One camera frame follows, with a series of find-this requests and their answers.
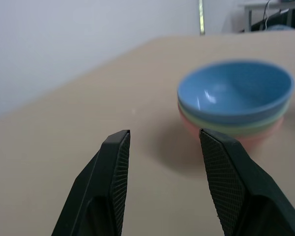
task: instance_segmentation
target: bowl rim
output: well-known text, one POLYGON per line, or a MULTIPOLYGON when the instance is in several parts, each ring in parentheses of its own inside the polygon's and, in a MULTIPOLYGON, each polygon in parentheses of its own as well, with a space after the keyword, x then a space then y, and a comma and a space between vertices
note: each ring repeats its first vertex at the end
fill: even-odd
MULTIPOLYGON (((179 111, 179 115, 180 115, 180 118, 182 119, 182 122, 184 125, 188 125, 190 128, 192 128, 192 132, 194 130, 199 130, 200 129, 203 129, 203 127, 198 127, 196 126, 195 124, 193 124, 190 120, 188 120, 186 118, 186 116, 181 112, 179 111)), ((255 133, 255 134, 252 134, 252 135, 236 135, 236 136, 233 136, 233 138, 237 139, 238 141, 240 142, 251 142, 251 141, 255 141, 255 140, 259 140, 259 139, 265 139, 269 136, 271 136, 274 132, 276 132, 283 124, 283 121, 284 121, 284 116, 282 116, 281 118, 279 118, 274 124, 272 124, 270 127, 268 127, 267 129, 263 130, 263 131, 260 131, 258 133, 255 133)))
POLYGON ((287 111, 287 109, 289 107, 289 101, 275 115, 270 116, 270 117, 268 117, 264 120, 261 120, 261 121, 257 121, 257 122, 250 123, 250 124, 244 124, 244 125, 236 125, 236 124, 235 125, 233 125, 233 124, 231 124, 231 125, 226 124, 225 125, 225 124, 218 124, 218 123, 209 122, 204 119, 198 118, 198 117, 192 115, 191 113, 189 113, 188 111, 186 111, 185 108, 180 104, 179 101, 177 102, 177 106, 178 106, 179 112, 182 112, 184 114, 184 116, 194 125, 196 125, 198 127, 203 126, 203 127, 209 128, 209 129, 218 130, 219 132, 225 133, 225 134, 233 137, 236 135, 242 135, 242 136, 252 135, 252 134, 261 132, 262 130, 269 128, 270 126, 275 124, 287 111))
POLYGON ((286 102, 291 97, 291 95, 294 91, 294 88, 295 88, 295 82, 294 82, 294 79, 293 79, 293 76, 291 75, 291 73, 277 64, 274 64, 274 63, 268 62, 268 61, 257 60, 257 59, 233 59, 233 60, 221 60, 221 61, 216 61, 216 62, 212 62, 209 64, 205 64, 205 65, 197 68, 196 70, 192 71, 191 73, 187 74, 178 85, 177 96, 178 96, 178 100, 180 101, 180 103, 184 107, 186 107, 198 114, 214 115, 214 116, 221 116, 221 117, 232 117, 232 116, 246 116, 246 115, 252 115, 255 113, 261 113, 261 112, 269 110, 273 107, 276 107, 276 106, 286 102), (240 112, 223 113, 223 112, 209 112, 206 110, 198 110, 198 109, 195 109, 194 106, 191 106, 191 105, 185 103, 181 99, 181 96, 180 96, 181 86, 187 80, 187 78, 189 78, 190 76, 192 76, 196 73, 199 73, 200 71, 205 70, 205 69, 209 69, 209 68, 212 68, 215 66, 220 66, 220 65, 225 65, 225 64, 234 64, 234 63, 262 64, 262 65, 266 65, 269 67, 273 67, 273 68, 281 71, 282 73, 284 73, 287 76, 287 78, 290 80, 291 85, 290 85, 289 89, 285 92, 285 94, 283 96, 281 96, 280 98, 273 100, 272 102, 270 102, 268 104, 265 104, 265 105, 262 105, 262 106, 259 106, 256 108, 242 110, 240 112))

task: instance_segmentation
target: beige table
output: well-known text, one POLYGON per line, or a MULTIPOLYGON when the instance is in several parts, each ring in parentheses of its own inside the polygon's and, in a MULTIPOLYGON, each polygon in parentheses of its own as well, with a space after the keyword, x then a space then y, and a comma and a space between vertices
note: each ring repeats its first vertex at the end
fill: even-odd
MULTIPOLYGON (((132 132, 123 235, 223 235, 176 88, 234 58, 295 77, 295 32, 157 39, 0 119, 0 236, 50 235, 75 177, 121 129, 132 132)), ((283 128, 251 156, 295 207, 295 94, 283 128)))

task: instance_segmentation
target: stacked bowls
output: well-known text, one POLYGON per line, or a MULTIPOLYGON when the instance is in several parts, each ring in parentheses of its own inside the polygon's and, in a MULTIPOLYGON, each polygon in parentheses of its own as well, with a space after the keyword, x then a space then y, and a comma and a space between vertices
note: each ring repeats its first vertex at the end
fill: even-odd
POLYGON ((294 90, 283 68, 252 60, 202 67, 179 84, 178 109, 187 130, 199 140, 209 128, 238 139, 250 150, 283 123, 294 90))

